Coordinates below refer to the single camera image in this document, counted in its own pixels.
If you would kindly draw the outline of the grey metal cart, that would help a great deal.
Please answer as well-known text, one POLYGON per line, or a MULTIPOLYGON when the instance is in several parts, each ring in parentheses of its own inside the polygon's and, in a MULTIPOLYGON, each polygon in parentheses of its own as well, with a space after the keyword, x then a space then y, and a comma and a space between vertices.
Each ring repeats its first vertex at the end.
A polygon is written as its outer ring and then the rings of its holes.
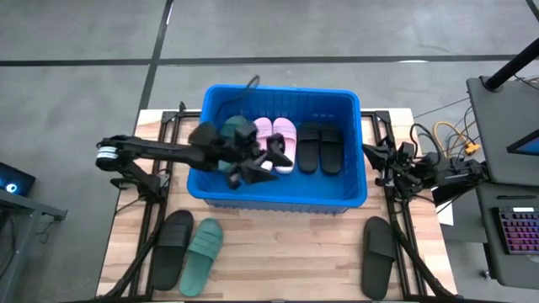
POLYGON ((54 221, 64 221, 67 210, 3 190, 0 190, 0 210, 8 210, 15 221, 19 220, 11 237, 11 254, 5 267, 0 270, 0 303, 11 303, 29 252, 31 237, 37 232, 41 217, 48 215, 54 221))

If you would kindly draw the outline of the grey keyboard desk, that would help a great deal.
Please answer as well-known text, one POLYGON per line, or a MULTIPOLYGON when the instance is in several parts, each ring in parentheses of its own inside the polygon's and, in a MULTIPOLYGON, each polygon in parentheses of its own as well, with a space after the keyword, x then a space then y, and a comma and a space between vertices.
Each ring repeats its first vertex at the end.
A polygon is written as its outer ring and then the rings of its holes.
POLYGON ((509 255, 499 237, 495 208, 539 208, 539 188, 484 183, 477 187, 487 243, 489 276, 501 285, 539 290, 539 255, 509 255))

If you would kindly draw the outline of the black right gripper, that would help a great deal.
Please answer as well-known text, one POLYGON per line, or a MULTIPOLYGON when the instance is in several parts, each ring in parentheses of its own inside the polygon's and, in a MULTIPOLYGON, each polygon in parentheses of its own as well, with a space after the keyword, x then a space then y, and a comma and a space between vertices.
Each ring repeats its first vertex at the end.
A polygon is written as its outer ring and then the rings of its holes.
POLYGON ((401 145, 399 148, 391 147, 388 155, 387 146, 372 146, 363 144, 362 150, 368 162, 373 167, 385 167, 380 178, 375 178, 375 185, 393 186, 400 189, 417 188, 421 179, 415 177, 411 170, 414 167, 414 145, 401 145))

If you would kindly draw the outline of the white paper sheet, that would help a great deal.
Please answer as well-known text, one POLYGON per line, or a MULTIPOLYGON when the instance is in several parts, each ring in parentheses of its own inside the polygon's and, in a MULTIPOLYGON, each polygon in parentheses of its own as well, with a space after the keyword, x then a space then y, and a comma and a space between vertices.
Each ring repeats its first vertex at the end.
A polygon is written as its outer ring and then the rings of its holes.
POLYGON ((452 208, 452 200, 445 202, 436 207, 436 214, 441 225, 453 226, 454 216, 452 208))

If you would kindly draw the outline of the pink slide sandal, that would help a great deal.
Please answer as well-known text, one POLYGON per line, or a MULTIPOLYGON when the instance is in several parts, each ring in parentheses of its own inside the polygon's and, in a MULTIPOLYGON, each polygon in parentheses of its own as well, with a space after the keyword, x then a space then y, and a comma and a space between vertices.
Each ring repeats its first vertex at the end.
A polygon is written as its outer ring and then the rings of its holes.
POLYGON ((296 127, 286 118, 277 118, 273 122, 273 134, 283 135, 285 141, 284 155, 292 161, 291 167, 276 167, 275 170, 281 174, 290 174, 293 171, 296 160, 296 127))
POLYGON ((262 117, 256 119, 254 126, 257 128, 256 140, 262 150, 267 149, 267 138, 273 135, 273 126, 270 119, 262 117))

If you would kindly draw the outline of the black pole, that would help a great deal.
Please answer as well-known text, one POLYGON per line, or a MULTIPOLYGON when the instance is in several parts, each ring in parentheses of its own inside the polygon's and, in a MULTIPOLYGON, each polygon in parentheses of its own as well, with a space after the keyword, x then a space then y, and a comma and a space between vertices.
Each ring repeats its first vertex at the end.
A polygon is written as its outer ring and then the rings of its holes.
POLYGON ((526 67, 539 56, 539 38, 531 42, 522 52, 502 66, 493 76, 482 80, 483 86, 491 92, 498 90, 507 80, 526 67))

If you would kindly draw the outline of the tablet with blue screen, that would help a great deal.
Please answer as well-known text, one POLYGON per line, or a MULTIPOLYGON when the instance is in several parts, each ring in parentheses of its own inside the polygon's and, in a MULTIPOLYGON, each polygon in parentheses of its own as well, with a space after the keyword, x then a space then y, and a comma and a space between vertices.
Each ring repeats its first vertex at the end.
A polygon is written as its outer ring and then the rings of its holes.
POLYGON ((539 129, 506 147, 508 153, 539 157, 539 129))

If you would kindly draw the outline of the black slide sandal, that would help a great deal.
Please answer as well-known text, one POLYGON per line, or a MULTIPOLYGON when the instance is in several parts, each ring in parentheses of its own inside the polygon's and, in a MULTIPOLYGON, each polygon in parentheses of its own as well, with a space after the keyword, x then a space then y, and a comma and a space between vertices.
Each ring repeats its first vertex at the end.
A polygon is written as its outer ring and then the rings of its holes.
POLYGON ((176 285, 193 227, 194 217, 188 210, 177 210, 165 219, 153 251, 151 282, 155 290, 171 290, 176 285))
POLYGON ((327 175, 337 175, 342 168, 343 139, 339 127, 333 124, 320 125, 320 161, 327 175))
POLYGON ((318 169, 319 140, 317 123, 303 123, 297 129, 296 159, 303 173, 312 174, 318 169))
POLYGON ((392 264, 397 258, 391 226, 381 217, 369 218, 364 227, 362 244, 361 290, 372 300, 383 300, 387 294, 392 264))

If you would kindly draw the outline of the green slide sandal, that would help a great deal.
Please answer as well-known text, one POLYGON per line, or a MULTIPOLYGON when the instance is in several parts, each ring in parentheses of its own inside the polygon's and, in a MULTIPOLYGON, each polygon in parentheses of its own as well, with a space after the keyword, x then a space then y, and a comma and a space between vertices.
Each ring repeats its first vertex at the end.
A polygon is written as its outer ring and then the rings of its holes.
MULTIPOLYGON (((221 136, 227 141, 227 142, 234 142, 235 139, 235 133, 236 129, 240 127, 244 127, 246 125, 251 125, 252 122, 249 120, 246 120, 241 115, 234 115, 227 119, 227 121, 224 123, 223 127, 221 128, 221 136)), ((230 171, 231 164, 229 162, 219 161, 218 162, 218 169, 222 173, 228 173, 230 171)))
POLYGON ((200 222, 187 248, 179 292, 196 297, 205 288, 211 270, 223 244, 223 230, 218 220, 206 218, 200 222))

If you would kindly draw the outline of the black device with blue light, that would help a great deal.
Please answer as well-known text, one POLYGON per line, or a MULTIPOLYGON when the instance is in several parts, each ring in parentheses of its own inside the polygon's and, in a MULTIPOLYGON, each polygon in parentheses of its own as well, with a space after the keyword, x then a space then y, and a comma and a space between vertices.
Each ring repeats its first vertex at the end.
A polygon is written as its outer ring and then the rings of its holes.
POLYGON ((0 189, 27 197, 36 177, 0 162, 0 189))

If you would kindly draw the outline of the grey side table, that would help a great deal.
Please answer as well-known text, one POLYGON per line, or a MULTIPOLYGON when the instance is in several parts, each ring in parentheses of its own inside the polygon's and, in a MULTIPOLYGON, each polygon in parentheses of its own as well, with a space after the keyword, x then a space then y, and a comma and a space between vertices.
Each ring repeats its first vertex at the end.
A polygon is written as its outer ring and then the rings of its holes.
POLYGON ((480 78, 469 78, 467 91, 491 180, 539 187, 539 156, 507 151, 508 146, 539 130, 539 90, 508 81, 491 92, 480 78))

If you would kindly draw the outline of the blue plastic bin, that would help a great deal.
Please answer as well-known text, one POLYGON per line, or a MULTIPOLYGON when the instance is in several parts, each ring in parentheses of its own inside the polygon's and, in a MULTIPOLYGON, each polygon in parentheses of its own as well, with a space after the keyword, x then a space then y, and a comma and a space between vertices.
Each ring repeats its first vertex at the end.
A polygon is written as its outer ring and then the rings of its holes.
POLYGON ((191 169, 187 189, 197 199, 215 207, 344 213, 364 204, 367 197, 366 165, 362 151, 360 100, 350 90, 283 88, 216 84, 205 92, 200 119, 222 128, 226 120, 241 115, 288 119, 295 126, 306 122, 332 125, 343 141, 341 169, 327 175, 318 169, 305 174, 294 167, 289 174, 273 172, 275 180, 238 189, 227 186, 223 173, 191 169))

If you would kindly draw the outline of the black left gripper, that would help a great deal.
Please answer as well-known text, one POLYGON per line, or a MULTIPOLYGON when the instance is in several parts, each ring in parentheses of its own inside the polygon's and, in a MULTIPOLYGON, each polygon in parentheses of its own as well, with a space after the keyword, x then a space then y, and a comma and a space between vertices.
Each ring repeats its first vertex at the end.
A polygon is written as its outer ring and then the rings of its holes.
POLYGON ((238 189, 242 181, 255 184, 276 180, 278 177, 262 168, 262 164, 268 158, 277 167, 291 167, 293 162, 285 155, 285 150, 284 136, 276 133, 268 138, 268 153, 258 147, 248 147, 245 150, 233 150, 232 153, 226 154, 226 159, 219 161, 231 164, 230 171, 223 173, 227 187, 238 189))

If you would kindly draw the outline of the backlit keyboard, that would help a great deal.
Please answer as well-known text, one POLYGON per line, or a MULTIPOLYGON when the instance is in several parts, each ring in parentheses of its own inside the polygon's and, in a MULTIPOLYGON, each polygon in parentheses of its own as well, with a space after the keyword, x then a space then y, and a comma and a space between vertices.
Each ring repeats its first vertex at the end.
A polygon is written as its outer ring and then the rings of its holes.
POLYGON ((509 255, 539 255, 539 208, 495 208, 499 237, 509 255))

